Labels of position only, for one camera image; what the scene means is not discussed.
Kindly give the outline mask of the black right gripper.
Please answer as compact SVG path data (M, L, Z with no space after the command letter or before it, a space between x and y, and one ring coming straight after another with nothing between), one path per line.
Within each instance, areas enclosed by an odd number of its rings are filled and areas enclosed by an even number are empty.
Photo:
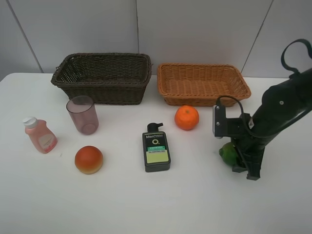
M235 173L248 171L248 180L260 179L260 170L265 147L271 142L271 137L258 138L253 136L232 137L236 152L236 163L232 166Z

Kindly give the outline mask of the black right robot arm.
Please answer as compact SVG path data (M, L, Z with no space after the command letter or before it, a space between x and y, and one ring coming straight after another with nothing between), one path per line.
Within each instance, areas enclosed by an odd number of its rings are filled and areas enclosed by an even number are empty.
M271 86L252 117L241 114L243 133L232 137L236 162L232 171L247 171L247 179L258 180L265 147L283 130L312 110L311 69L291 75L290 79Z

